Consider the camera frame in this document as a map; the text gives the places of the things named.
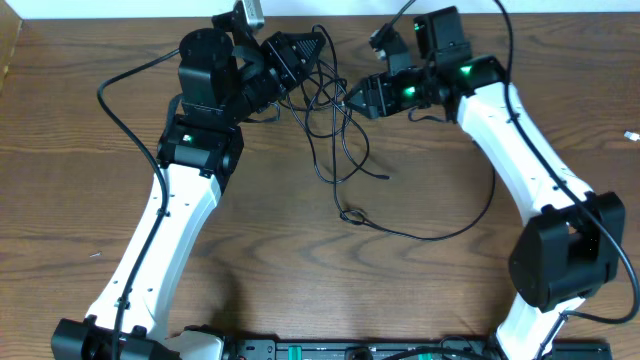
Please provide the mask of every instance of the green light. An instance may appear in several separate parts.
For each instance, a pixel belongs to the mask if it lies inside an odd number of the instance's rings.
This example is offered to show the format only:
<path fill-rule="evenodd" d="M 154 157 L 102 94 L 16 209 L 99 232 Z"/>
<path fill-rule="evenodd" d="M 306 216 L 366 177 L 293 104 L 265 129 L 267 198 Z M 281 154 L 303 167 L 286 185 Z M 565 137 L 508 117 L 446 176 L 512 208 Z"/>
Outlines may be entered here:
<path fill-rule="evenodd" d="M 407 96 L 413 96 L 413 94 L 415 93 L 416 93 L 416 88 L 414 86 L 404 89 L 404 94 Z"/>
<path fill-rule="evenodd" d="M 471 73 L 471 65 L 461 67 L 460 71 L 465 75 L 469 75 Z"/>

